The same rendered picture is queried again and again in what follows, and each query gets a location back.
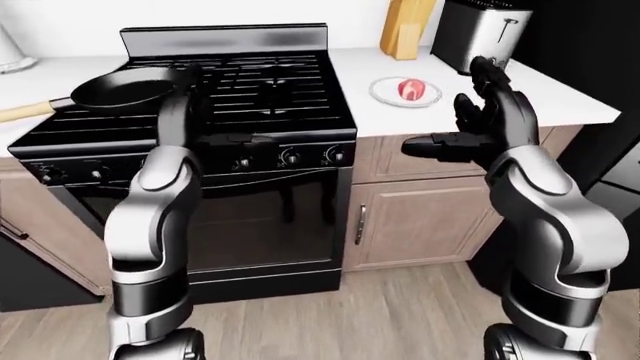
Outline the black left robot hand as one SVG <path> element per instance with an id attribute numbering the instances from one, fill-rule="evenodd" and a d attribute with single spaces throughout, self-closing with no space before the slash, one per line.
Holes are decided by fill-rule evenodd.
<path id="1" fill-rule="evenodd" d="M 246 128 L 228 128 L 214 113 L 211 83 L 199 65 L 178 71 L 174 90 L 162 101 L 157 118 L 157 144 L 193 149 L 209 146 L 275 146 L 275 137 L 253 134 Z"/>

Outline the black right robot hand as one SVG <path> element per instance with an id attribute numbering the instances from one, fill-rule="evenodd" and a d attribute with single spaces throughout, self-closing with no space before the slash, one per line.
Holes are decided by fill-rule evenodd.
<path id="1" fill-rule="evenodd" d="M 455 96 L 453 107 L 458 131 L 434 133 L 404 140 L 401 152 L 414 158 L 430 158 L 444 163 L 474 163 L 487 170 L 498 156 L 499 140 L 491 129 L 500 106 L 499 90 L 510 89 L 504 71 L 483 56 L 470 64 L 473 89 L 483 99 L 478 107 L 464 93 Z"/>

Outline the raw red steak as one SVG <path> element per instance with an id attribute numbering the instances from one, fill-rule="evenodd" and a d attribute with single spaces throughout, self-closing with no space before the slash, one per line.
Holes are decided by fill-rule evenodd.
<path id="1" fill-rule="evenodd" d="M 397 91 L 405 101 L 418 101 L 426 92 L 426 83 L 417 79 L 406 79 L 398 83 Z"/>

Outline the clear glass plate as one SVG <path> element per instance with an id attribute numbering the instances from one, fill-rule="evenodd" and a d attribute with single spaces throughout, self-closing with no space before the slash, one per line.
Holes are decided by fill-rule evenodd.
<path id="1" fill-rule="evenodd" d="M 373 83 L 371 83 L 369 86 L 369 94 L 372 96 L 372 98 L 382 104 L 404 108 L 430 107 L 436 104 L 442 98 L 442 92 L 437 86 L 428 83 L 426 80 L 422 80 L 424 83 L 426 83 L 426 92 L 424 96 L 418 101 L 405 101 L 404 99 L 400 98 L 397 91 L 397 86 L 398 83 L 406 79 L 417 78 L 394 76 L 383 77 L 378 80 L 374 80 Z"/>

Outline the silver toaster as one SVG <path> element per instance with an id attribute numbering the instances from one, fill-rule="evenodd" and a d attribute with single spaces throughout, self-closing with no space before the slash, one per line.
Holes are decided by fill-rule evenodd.
<path id="1" fill-rule="evenodd" d="M 477 56 L 506 68 L 532 14 L 532 0 L 445 0 L 431 53 L 465 76 Z"/>

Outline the black gas stove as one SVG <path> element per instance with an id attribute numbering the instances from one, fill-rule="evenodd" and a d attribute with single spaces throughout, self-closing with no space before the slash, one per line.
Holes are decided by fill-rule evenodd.
<path id="1" fill-rule="evenodd" d="M 194 150 L 203 199 L 188 234 L 190 295 L 197 304 L 337 290 L 357 127 L 328 54 L 323 23 L 132 27 L 120 32 L 124 68 L 199 65 L 214 113 L 228 128 L 275 137 L 275 146 Z M 87 227 L 101 232 L 156 143 L 156 109 L 120 116 L 72 107 L 8 151 Z M 343 164 L 324 152 L 340 145 Z M 279 155 L 294 147 L 298 167 Z M 249 171 L 232 169 L 249 156 Z M 90 176 L 108 167 L 109 179 Z M 66 177 L 42 182 L 41 169 Z"/>

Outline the black refrigerator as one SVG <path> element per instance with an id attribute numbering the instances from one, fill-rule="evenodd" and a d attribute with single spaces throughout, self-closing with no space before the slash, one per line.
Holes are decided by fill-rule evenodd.
<path id="1" fill-rule="evenodd" d="M 514 58 L 619 110 L 586 125 L 559 163 L 629 237 L 609 290 L 640 290 L 640 0 L 528 0 L 534 12 Z"/>

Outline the wooden base cabinet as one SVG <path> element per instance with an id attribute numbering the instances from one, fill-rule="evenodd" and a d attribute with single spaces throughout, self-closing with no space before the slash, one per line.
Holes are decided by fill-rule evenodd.
<path id="1" fill-rule="evenodd" d="M 470 260 L 502 218 L 485 171 L 402 154 L 405 135 L 356 142 L 343 269 L 346 272 Z M 354 245 L 361 204 L 367 208 Z"/>

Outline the wooden knife block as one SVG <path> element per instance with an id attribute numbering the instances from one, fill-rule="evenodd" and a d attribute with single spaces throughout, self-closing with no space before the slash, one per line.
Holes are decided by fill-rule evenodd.
<path id="1" fill-rule="evenodd" d="M 437 0 L 391 0 L 379 47 L 395 60 L 415 60 Z"/>

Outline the white ceramic vessel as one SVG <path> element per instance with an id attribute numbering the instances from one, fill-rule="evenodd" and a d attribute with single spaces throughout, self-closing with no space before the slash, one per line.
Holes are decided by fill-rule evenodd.
<path id="1" fill-rule="evenodd" d="M 36 65 L 38 60 L 27 56 L 9 32 L 0 23 L 0 74 L 24 71 Z"/>

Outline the wooden side cabinet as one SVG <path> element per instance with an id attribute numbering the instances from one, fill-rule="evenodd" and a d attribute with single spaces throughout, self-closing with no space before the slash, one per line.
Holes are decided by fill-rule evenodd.
<path id="1" fill-rule="evenodd" d="M 15 158 L 0 158 L 0 224 L 17 243 L 97 296 L 111 293 L 99 237 Z"/>

